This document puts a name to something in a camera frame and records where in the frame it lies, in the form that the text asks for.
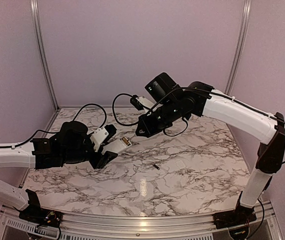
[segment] marble surface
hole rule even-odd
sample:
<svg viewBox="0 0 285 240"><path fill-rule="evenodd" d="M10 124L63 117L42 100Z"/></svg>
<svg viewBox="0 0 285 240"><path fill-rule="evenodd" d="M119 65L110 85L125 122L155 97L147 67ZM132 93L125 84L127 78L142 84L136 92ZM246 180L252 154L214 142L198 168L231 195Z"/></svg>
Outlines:
<svg viewBox="0 0 285 240"><path fill-rule="evenodd" d="M83 162L31 170L24 188L36 191L43 207L113 216L177 216L235 207L249 172L226 124L193 116L179 136L144 138L135 136L135 126L116 124L106 110L107 123L117 128L116 138L126 136L133 146L103 169ZM51 131L58 131L76 112L62 109ZM117 112L123 123L133 123L142 114L133 108ZM90 131L103 119L98 109L85 109L77 118ZM167 133L184 128L185 123L177 121Z"/></svg>

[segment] pink wall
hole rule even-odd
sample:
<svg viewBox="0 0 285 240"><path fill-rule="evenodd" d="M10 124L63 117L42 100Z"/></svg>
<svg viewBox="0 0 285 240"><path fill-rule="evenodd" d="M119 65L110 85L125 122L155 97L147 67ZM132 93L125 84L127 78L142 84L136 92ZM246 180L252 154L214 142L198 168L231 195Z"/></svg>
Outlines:
<svg viewBox="0 0 285 240"><path fill-rule="evenodd" d="M254 0L248 35L232 91L238 99L285 116L285 1ZM252 168L258 141L233 129ZM285 164L275 175L265 199L270 198L285 239Z"/></svg>
<svg viewBox="0 0 285 240"><path fill-rule="evenodd" d="M144 86L161 72L181 86L203 81L224 91L243 6L242 0L39 1L59 105L147 95Z"/></svg>
<svg viewBox="0 0 285 240"><path fill-rule="evenodd" d="M0 143L25 140L44 128L53 113L30 1L0 1ZM0 169L0 179L17 185L23 172Z"/></svg>

